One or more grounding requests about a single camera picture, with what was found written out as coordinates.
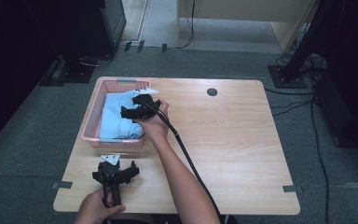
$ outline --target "human arm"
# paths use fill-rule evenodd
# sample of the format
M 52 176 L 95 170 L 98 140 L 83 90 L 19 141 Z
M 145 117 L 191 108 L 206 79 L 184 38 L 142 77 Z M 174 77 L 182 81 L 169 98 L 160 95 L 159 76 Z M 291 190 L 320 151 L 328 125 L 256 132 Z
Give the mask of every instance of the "human arm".
M 168 104 L 161 101 L 160 110 L 168 115 Z M 168 127 L 158 117 L 136 120 L 158 152 L 167 176 L 176 210 L 183 223 L 219 223 L 213 204 L 197 178 L 184 165 L 168 142 Z
M 113 206 L 112 193 L 106 196 L 106 206 L 103 204 L 103 189 L 87 195 L 80 205 L 75 224 L 101 224 L 106 219 L 126 208 L 123 205 Z

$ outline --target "plastic basket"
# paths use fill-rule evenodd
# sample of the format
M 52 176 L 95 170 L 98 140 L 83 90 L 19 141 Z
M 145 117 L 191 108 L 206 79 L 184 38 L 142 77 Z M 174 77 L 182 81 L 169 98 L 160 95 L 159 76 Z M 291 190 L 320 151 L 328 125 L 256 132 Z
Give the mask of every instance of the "plastic basket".
M 89 142 L 89 144 L 95 148 L 142 147 L 144 144 L 143 134 L 140 139 L 120 139 L 119 142 L 100 142 L 98 136 L 106 94 L 150 88 L 150 81 L 114 77 L 100 77 L 100 79 L 101 81 L 99 80 L 99 82 L 97 82 L 98 86 L 94 89 L 97 93 L 92 102 L 92 107 L 81 135 L 82 139 Z

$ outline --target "folded cloth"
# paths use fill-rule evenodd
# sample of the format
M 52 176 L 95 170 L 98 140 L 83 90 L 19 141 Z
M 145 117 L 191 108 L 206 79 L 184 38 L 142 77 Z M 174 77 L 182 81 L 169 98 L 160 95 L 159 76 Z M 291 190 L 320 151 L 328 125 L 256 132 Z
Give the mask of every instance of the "folded cloth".
M 121 107 L 136 108 L 132 102 L 134 91 L 107 93 L 101 117 L 100 141 L 116 142 L 118 139 L 137 139 L 141 137 L 142 127 L 130 119 L 123 119 Z

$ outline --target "tabletop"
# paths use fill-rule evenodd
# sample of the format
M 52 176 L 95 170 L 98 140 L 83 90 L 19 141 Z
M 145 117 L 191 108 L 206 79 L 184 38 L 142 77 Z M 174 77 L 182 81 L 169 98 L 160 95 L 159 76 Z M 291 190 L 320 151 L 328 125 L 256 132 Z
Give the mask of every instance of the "tabletop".
M 108 78 L 101 77 L 97 84 Z M 155 100 L 169 103 L 169 117 L 179 132 L 200 177 L 222 214 L 296 215 L 300 211 L 296 192 L 283 186 L 293 182 L 282 151 L 263 84 L 258 80 L 142 78 L 150 80 L 159 94 Z M 211 96 L 208 90 L 217 94 Z M 101 187 L 92 178 L 100 156 L 119 152 L 121 169 L 135 161 L 140 174 L 120 185 L 126 213 L 175 214 L 168 183 L 153 145 L 146 138 L 142 148 L 98 149 L 81 138 L 90 103 L 76 138 L 54 209 L 76 212 L 84 197 Z M 186 157 L 170 132 L 169 142 L 187 165 Z

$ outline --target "hand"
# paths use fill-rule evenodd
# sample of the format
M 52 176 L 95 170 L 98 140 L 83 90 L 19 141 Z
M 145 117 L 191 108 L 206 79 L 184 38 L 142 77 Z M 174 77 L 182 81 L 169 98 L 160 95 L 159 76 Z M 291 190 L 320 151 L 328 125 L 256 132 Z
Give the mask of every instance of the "hand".
M 162 114 L 162 116 L 166 116 L 166 119 L 168 119 L 168 103 L 164 100 L 160 100 L 161 106 L 159 107 L 159 114 Z M 168 135 L 168 126 L 164 123 L 164 121 L 161 120 L 161 118 L 158 115 L 155 115 L 151 119 L 147 120 L 135 120 L 137 123 L 139 123 L 142 128 L 145 131 L 145 134 L 147 137 L 152 141 L 158 141 L 167 139 Z
M 106 196 L 106 206 L 103 204 L 103 189 L 96 190 L 87 195 L 80 205 L 77 213 L 76 224 L 101 224 L 108 217 L 122 212 L 126 209 L 123 205 L 113 207 L 112 193 L 109 192 Z

